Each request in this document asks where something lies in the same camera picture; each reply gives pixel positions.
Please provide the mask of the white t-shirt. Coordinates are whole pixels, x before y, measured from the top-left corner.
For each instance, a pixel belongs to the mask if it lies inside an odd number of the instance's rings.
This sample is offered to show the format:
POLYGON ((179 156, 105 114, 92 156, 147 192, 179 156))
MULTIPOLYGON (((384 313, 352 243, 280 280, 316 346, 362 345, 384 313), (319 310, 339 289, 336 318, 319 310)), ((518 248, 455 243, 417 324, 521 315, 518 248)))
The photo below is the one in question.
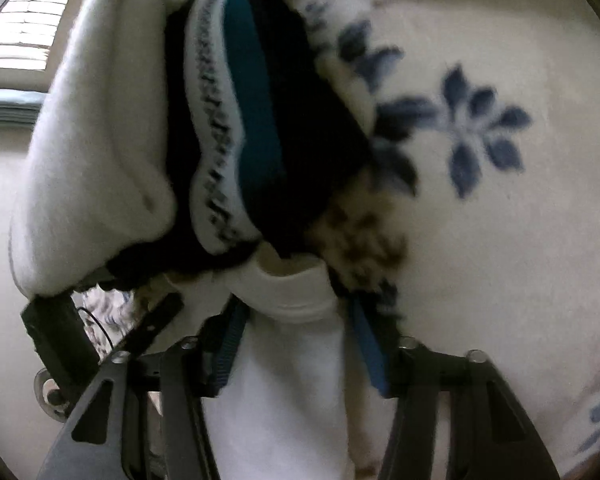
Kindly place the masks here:
POLYGON ((378 478, 396 404, 370 384, 322 260, 263 244, 237 269, 171 283, 185 304, 173 338, 230 297, 252 310, 227 386, 202 404, 221 478, 378 478))

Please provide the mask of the dark folded clothes stack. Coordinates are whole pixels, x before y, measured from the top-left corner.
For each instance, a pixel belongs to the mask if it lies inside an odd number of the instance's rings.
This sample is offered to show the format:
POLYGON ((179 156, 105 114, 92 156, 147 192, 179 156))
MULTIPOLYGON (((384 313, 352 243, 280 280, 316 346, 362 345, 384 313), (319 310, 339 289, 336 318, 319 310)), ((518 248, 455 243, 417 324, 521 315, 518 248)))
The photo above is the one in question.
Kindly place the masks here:
POLYGON ((317 73, 284 0, 194 0, 166 22, 166 174, 175 217, 107 263, 134 288, 246 263, 264 245, 319 258, 343 290, 387 268, 370 140, 317 73))

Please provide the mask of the folded white garment on stack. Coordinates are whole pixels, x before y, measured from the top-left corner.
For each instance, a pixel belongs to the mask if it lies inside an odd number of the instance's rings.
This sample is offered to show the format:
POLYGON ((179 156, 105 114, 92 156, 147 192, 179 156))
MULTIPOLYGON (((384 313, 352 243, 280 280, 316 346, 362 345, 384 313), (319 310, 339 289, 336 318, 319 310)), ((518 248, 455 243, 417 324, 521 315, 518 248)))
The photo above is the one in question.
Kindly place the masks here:
POLYGON ((36 122, 10 228, 27 297, 78 284, 174 218, 166 174, 168 0, 84 0, 36 122))

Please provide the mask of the left green curtain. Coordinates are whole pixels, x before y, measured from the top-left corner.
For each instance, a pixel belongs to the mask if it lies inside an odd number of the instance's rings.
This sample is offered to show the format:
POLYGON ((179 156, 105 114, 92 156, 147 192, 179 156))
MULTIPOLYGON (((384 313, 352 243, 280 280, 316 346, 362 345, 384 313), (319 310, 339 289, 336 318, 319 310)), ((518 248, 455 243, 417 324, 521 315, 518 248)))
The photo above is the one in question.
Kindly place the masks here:
POLYGON ((0 89, 0 126, 33 127, 45 98, 45 92, 0 89))

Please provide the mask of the window with metal bars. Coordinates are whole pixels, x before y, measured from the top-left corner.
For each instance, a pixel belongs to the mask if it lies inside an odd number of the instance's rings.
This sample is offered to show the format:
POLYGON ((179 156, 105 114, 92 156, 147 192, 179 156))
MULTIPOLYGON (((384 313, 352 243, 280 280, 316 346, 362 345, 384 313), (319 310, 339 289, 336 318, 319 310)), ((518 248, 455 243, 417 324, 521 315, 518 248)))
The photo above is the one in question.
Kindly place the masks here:
POLYGON ((46 69, 68 1, 6 1, 0 10, 0 70, 46 69))

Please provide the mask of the floral bed blanket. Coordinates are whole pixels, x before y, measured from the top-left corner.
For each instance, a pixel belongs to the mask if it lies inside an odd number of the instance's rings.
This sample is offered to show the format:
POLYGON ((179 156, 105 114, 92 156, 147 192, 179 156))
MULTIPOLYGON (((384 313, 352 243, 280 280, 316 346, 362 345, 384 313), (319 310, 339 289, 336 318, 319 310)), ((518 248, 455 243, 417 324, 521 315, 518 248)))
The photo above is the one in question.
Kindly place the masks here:
POLYGON ((485 351, 559 474, 600 469, 600 19, 586 0, 288 0, 410 162, 404 330, 485 351))

